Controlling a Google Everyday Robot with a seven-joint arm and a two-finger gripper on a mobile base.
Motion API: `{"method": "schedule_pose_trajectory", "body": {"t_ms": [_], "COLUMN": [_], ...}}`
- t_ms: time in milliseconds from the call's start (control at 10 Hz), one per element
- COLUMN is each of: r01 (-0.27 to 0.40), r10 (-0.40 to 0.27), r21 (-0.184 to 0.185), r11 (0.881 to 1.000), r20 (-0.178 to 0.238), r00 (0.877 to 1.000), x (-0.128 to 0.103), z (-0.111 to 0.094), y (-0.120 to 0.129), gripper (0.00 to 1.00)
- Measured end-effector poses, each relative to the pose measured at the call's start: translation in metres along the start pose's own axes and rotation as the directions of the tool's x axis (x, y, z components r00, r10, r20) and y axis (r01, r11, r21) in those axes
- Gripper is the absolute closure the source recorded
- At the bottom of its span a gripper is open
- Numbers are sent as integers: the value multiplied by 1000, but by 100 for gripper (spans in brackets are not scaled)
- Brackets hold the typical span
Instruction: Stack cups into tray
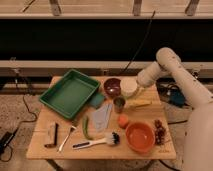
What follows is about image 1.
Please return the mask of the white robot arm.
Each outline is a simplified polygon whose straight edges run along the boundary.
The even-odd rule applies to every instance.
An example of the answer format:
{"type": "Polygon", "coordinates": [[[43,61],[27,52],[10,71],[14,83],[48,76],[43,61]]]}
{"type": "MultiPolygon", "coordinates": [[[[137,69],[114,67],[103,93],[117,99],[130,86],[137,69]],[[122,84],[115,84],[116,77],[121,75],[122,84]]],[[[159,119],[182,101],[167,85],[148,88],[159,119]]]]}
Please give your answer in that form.
{"type": "Polygon", "coordinates": [[[171,75],[193,108],[187,122],[182,171],[213,171],[213,93],[193,77],[169,47],[160,48],[156,60],[134,78],[137,87],[148,88],[171,75]]]}

